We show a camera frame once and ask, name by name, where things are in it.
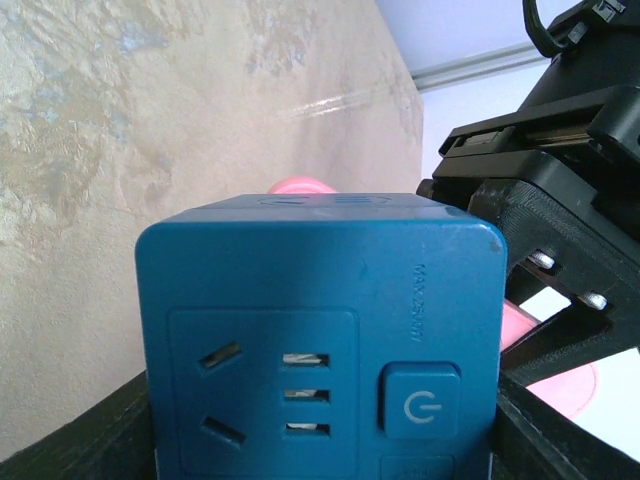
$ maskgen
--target power outlet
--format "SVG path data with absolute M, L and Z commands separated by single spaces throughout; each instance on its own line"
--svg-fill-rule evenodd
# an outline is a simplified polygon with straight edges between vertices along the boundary
M 357 327 L 346 311 L 172 312 L 184 471 L 354 475 Z
M 506 249 L 416 195 L 245 195 L 136 248 L 161 480 L 488 478 Z

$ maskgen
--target black wire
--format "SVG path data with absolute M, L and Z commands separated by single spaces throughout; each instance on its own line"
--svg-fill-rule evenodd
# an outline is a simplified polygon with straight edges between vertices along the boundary
M 569 48 L 568 43 L 561 43 L 553 38 L 542 24 L 536 0 L 522 0 L 522 8 L 524 10 L 524 27 L 543 57 L 553 58 Z

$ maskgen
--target stained surface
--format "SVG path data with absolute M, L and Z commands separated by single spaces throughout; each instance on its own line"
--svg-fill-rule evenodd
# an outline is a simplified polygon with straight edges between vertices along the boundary
M 413 191 L 421 135 L 373 0 L 0 0 L 0 459 L 144 368 L 143 228 L 292 174 Z

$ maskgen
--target pink plastic lid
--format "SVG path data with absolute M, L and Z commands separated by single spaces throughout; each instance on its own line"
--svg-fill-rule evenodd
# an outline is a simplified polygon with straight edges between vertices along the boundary
M 269 193 L 336 193 L 336 191 L 315 178 L 292 177 L 276 183 L 269 189 Z M 535 327 L 537 323 L 523 310 L 505 302 L 500 339 L 501 351 Z M 589 405 L 597 385 L 597 370 L 595 365 L 590 364 L 534 383 L 529 386 L 529 391 L 565 417 L 574 418 Z

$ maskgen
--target gray trim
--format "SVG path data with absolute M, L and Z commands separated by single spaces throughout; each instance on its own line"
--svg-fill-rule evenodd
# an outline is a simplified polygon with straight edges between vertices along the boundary
M 545 63 L 549 63 L 549 59 L 541 56 L 533 44 L 522 43 L 414 72 L 412 78 L 418 91 L 425 92 L 506 70 Z

